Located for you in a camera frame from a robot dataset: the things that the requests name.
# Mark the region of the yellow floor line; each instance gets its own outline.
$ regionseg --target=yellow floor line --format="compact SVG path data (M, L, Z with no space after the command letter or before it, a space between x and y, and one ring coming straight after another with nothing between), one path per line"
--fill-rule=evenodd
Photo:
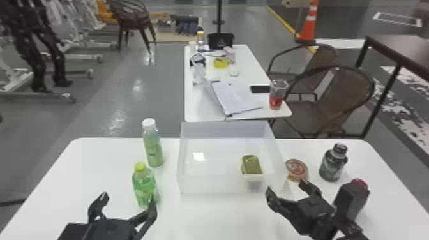
M294 36L295 36L295 33L296 33L296 31L295 31L295 29L290 25L290 24L288 24L284 19L282 19L282 17L281 16L279 16L270 6L268 6L268 5L265 5L265 7L267 8L267 10L271 13L271 14L273 14L274 15L274 17L276 17L277 18L277 20L279 20ZM310 52L312 52L312 53L315 53L316 52L316 49L315 48L313 48L313 47L307 47L307 49L310 51Z

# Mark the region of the red cap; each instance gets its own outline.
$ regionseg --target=red cap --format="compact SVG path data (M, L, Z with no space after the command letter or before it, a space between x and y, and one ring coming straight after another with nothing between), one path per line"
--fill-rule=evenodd
M358 184L358 185L362 186L363 188L368 189L367 183L364 180L360 179L360 178L354 178L351 181L351 183Z

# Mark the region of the table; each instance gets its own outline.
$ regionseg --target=table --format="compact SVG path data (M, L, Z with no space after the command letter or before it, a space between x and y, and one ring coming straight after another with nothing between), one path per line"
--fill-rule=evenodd
M429 43L425 39L414 35L366 36L365 43L356 61L357 68L361 67L369 47L372 47L377 52L395 61L396 67L372 111L370 118L366 122L362 133L358 135L361 139L365 138L370 130L401 68L405 67L416 75L419 75L422 79L429 81Z
M256 60L247 45L234 45L236 51L236 67L240 74L231 77L228 69L218 70L213 67L213 57L207 56L206 75L209 78L220 77L222 81L230 82L235 90L243 96L248 96L263 105L263 108L234 114L227 120L238 119L273 119L277 117L289 117L292 112L283 102L280 110L271 110L268 103L268 93L252 94L251 85L267 85L270 79L264 69ZM223 51L208 52L208 54L219 54ZM184 48L184 120L187 122L223 121L225 116L216 103L204 90L202 84L193 85L193 77L189 65L190 48Z
M322 155L337 141L277 139L277 144L284 160L298 158L306 162L310 181L322 190L323 196L330 202L340 185L350 179L360 177L368 183L371 194L356 221L369 239L426 239L429 215L371 145L363 140L341 139L349 147L349 162L337 183L322 180L317 173ZM229 234L235 228L243 227L241 224L251 226L256 233L260 231L261 234L267 234L264 239L309 239L299 236L290 223L271 212L264 201L261 202L263 208L256 208L254 213L244 213L238 208L237 215L233 212L230 218L221 220L214 206L213 209L199 209L202 214L208 214L203 215L207 219L219 221L210 226L197 225L189 232L177 234L175 228L186 230L181 221L188 221L192 217L181 214L180 204L184 197L180 195L176 181L179 139L162 139L162 146L165 164L154 169L162 200L158 204L158 219L143 239L238 239L239 236L231 237ZM131 176L134 163L144 159L142 139L74 140L0 233L0 240L57 239L68 222L87 220L87 207L102 191L110 195L110 202L104 209L106 216L128 218L137 214L141 209L133 194ZM290 183L289 188L287 196L290 198L305 197L295 184ZM275 224L246 219L253 214L272 216ZM235 221L238 218L246 222ZM254 233L251 232L252 228L241 234L243 239L261 239L261 234L249 236Z

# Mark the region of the black phone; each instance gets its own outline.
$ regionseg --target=black phone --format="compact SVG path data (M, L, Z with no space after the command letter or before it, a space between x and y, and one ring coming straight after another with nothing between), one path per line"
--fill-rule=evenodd
M269 85L252 85L250 91L252 93L269 93Z

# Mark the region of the white bottle cap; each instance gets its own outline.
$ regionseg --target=white bottle cap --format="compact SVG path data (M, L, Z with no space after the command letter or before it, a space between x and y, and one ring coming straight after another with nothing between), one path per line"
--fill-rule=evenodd
M154 130L156 128L156 121L153 118L146 118L143 120L142 126L144 130Z

